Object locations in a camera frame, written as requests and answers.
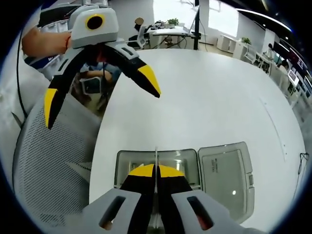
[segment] ceiling light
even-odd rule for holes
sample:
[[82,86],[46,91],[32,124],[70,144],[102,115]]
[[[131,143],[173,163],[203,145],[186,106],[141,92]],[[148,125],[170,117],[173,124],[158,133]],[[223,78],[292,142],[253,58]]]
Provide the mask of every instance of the ceiling light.
[[284,28],[286,28],[287,30],[289,31],[292,31],[288,26],[286,26],[285,24],[283,24],[282,22],[280,21],[277,21],[276,19],[273,19],[269,16],[266,16],[266,15],[263,15],[261,13],[258,13],[258,12],[255,12],[255,11],[249,11],[249,10],[245,10],[245,9],[239,9],[239,8],[236,8],[237,11],[242,11],[242,12],[247,12],[247,13],[252,13],[252,14],[255,14],[255,15],[258,15],[258,16],[262,16],[264,18],[267,18],[269,20],[272,20],[274,21],[275,23],[278,23],[279,25],[283,26]]
[[283,47],[285,50],[287,50],[288,52],[290,52],[289,49],[287,49],[287,48],[286,48],[285,46],[283,46],[281,43],[279,43],[279,45],[282,46],[282,47]]

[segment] white cabinet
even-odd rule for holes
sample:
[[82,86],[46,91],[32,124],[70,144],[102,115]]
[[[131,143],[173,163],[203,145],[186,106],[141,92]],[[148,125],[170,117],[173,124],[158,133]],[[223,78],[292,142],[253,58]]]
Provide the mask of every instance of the white cabinet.
[[218,42],[216,44],[216,47],[219,50],[222,50],[228,53],[233,53],[235,50],[235,46],[236,46],[236,40],[226,35],[220,35],[218,38]]

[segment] table surface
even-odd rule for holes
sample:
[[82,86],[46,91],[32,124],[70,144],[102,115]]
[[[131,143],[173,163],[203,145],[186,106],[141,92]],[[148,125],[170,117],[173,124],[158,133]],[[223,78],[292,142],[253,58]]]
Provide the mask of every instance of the table surface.
[[253,166],[255,204],[244,227],[269,231],[290,208],[305,152],[287,100],[259,68],[194,50],[138,51],[162,90],[155,98],[120,76],[94,151],[90,203],[114,186],[120,150],[180,150],[244,141]]
[[156,30],[151,30],[150,28],[147,30],[147,33],[151,33],[154,36],[162,36],[162,35],[182,35],[182,36],[192,36],[193,34],[187,33],[183,27],[176,26],[175,28],[161,28]]

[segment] computer monitor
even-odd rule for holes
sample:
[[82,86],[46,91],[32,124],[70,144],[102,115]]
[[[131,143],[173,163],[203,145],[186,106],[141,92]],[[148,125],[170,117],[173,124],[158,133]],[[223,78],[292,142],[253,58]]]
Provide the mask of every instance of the computer monitor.
[[185,15],[185,23],[184,23],[184,26],[183,26],[183,29],[188,32],[188,33],[191,33],[191,30],[192,30],[192,27],[195,23],[195,18],[198,14],[198,11],[199,11],[199,5],[198,6],[195,6],[193,7],[192,9],[190,9],[186,15]]
[[293,84],[294,87],[296,87],[298,85],[299,78],[295,75],[295,73],[292,70],[290,70],[288,72],[288,78],[289,78],[289,80],[291,81],[291,83]]

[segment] human arm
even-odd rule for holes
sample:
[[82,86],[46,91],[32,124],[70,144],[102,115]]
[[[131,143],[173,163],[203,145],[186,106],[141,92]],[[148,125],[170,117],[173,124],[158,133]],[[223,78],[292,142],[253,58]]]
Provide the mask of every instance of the human arm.
[[70,33],[43,33],[33,27],[22,39],[22,48],[26,55],[48,57],[65,53],[71,46]]
[[93,78],[93,77],[102,77],[103,75],[103,70],[101,71],[87,71],[87,72],[83,72],[81,74],[81,76],[83,78]]

